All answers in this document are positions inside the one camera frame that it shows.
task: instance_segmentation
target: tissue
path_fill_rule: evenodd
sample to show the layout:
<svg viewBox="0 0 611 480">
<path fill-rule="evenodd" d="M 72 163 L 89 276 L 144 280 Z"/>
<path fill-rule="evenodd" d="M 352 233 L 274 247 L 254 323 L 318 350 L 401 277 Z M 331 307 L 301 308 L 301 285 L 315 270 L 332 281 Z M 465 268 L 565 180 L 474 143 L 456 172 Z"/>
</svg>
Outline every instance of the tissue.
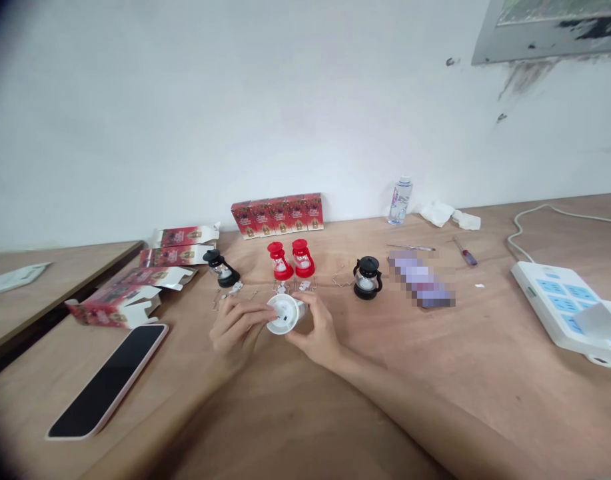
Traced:
<svg viewBox="0 0 611 480">
<path fill-rule="evenodd" d="M 432 203 L 425 203 L 420 208 L 415 208 L 420 215 L 441 228 L 447 221 L 452 219 L 458 223 L 458 226 L 465 230 L 480 230 L 480 217 L 463 213 L 461 210 L 456 210 L 453 206 L 447 205 L 442 201 L 435 200 Z"/>
<path fill-rule="evenodd" d="M 441 228 L 454 213 L 454 207 L 435 200 L 432 203 L 423 205 L 419 213 L 421 217 Z"/>
<path fill-rule="evenodd" d="M 480 217 L 463 213 L 461 210 L 454 210 L 452 218 L 458 226 L 465 230 L 480 230 Z"/>
</svg>

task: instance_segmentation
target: phone screen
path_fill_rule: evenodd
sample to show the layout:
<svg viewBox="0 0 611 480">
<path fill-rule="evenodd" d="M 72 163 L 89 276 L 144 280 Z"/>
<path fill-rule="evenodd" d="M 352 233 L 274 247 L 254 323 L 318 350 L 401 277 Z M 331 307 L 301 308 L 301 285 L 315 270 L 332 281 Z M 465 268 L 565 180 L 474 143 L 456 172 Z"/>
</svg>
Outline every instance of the phone screen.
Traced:
<svg viewBox="0 0 611 480">
<path fill-rule="evenodd" d="M 92 432 L 164 330 L 164 325 L 132 330 L 50 428 L 48 437 L 83 437 Z"/>
</svg>

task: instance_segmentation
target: screwdriver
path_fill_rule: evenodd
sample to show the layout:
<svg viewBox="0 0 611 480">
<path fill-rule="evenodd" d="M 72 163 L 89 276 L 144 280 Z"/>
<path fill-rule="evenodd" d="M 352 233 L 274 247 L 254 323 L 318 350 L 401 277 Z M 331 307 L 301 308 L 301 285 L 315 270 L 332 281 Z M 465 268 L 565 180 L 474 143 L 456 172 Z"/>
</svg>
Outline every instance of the screwdriver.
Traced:
<svg viewBox="0 0 611 480">
<path fill-rule="evenodd" d="M 471 266 L 478 265 L 478 262 L 476 261 L 474 256 L 469 252 L 469 250 L 464 249 L 463 246 L 459 243 L 458 239 L 456 238 L 456 235 L 454 236 L 454 242 L 456 243 L 456 246 L 458 247 L 460 252 L 463 254 L 463 257 L 465 257 L 465 261 L 467 263 L 469 263 Z"/>
</svg>

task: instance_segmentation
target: red lantern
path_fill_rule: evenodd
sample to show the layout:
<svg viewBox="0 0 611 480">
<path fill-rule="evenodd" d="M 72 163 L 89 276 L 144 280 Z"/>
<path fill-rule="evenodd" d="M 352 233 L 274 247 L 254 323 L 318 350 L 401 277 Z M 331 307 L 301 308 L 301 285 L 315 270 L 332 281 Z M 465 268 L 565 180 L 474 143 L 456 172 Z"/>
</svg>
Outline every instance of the red lantern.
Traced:
<svg viewBox="0 0 611 480">
<path fill-rule="evenodd" d="M 307 248 L 307 242 L 303 239 L 294 240 L 292 248 L 294 262 L 297 265 L 297 276 L 307 278 L 314 275 L 314 260 Z"/>
<path fill-rule="evenodd" d="M 279 281 L 289 280 L 294 275 L 292 265 L 285 260 L 285 250 L 281 242 L 272 242 L 267 246 L 270 258 L 274 261 L 274 278 Z"/>
</svg>

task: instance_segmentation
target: smartphone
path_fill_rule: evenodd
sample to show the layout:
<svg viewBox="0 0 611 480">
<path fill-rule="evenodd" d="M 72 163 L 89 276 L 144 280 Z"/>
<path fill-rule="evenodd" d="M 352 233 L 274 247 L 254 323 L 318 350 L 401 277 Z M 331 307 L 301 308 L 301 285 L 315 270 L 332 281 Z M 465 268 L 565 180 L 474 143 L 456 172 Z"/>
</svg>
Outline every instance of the smartphone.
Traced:
<svg viewBox="0 0 611 480">
<path fill-rule="evenodd" d="M 168 331 L 167 325 L 135 328 L 114 350 L 74 402 L 48 430 L 48 440 L 83 440 L 112 416 Z"/>
</svg>

